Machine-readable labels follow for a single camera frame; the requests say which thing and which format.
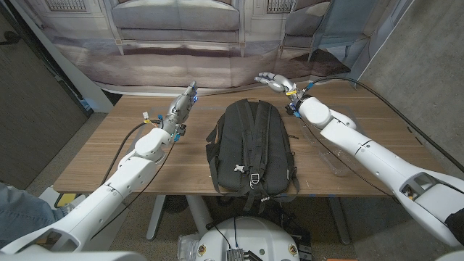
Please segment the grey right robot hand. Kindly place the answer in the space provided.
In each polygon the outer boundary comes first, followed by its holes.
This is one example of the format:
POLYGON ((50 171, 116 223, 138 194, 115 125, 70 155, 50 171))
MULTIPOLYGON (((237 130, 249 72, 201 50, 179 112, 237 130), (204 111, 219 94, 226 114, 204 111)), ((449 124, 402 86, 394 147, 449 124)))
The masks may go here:
POLYGON ((297 99, 297 85, 282 75, 260 72, 254 80, 269 86, 276 93, 285 93, 290 100, 297 99))

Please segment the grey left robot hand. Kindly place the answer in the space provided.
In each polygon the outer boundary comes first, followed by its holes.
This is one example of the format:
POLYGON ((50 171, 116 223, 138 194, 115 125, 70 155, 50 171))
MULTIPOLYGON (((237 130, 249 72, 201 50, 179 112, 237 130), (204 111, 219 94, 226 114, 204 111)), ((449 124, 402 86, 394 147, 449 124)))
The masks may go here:
POLYGON ((162 124, 162 129, 164 131, 171 135, 175 132, 178 125, 182 125, 186 122, 191 108, 198 100, 196 92, 196 81, 192 81, 187 89, 171 102, 162 124))

